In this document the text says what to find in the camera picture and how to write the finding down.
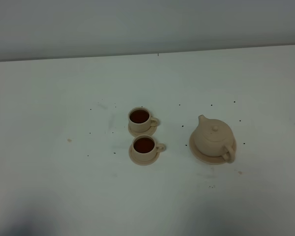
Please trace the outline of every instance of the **white table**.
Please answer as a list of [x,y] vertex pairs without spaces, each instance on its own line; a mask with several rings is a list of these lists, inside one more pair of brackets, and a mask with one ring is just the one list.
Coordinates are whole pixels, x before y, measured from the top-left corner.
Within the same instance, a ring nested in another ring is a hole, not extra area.
[[[136,106],[167,145],[146,167]],[[191,154],[201,114],[235,163]],[[295,46],[0,62],[0,229],[29,210],[49,235],[295,236]]]

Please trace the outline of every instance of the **tea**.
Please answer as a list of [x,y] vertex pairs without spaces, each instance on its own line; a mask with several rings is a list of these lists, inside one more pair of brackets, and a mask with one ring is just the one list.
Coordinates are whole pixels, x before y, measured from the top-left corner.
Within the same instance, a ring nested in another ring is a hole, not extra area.
[[136,110],[130,115],[130,120],[134,123],[144,123],[148,120],[149,114],[145,110]]
[[134,143],[134,149],[139,153],[148,153],[153,150],[155,143],[149,138],[138,139]]

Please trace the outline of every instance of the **beige ceramic cup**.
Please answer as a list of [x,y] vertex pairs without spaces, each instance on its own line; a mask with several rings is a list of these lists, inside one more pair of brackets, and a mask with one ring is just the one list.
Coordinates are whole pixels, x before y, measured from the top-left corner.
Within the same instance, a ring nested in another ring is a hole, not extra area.
[[157,160],[159,153],[166,149],[164,144],[159,144],[150,135],[136,137],[129,150],[132,161],[138,165],[149,165]]
[[159,125],[159,119],[152,117],[149,110],[144,107],[132,109],[128,114],[128,120],[129,132],[135,137],[141,134],[152,135]]

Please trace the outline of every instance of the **teapot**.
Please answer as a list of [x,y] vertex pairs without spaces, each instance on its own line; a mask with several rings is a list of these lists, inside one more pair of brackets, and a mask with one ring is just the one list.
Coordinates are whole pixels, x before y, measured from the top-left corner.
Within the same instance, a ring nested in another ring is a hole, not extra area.
[[226,162],[235,160],[235,151],[232,146],[235,138],[231,128],[218,119],[208,119],[199,116],[199,124],[194,131],[194,144],[204,155],[222,157]]

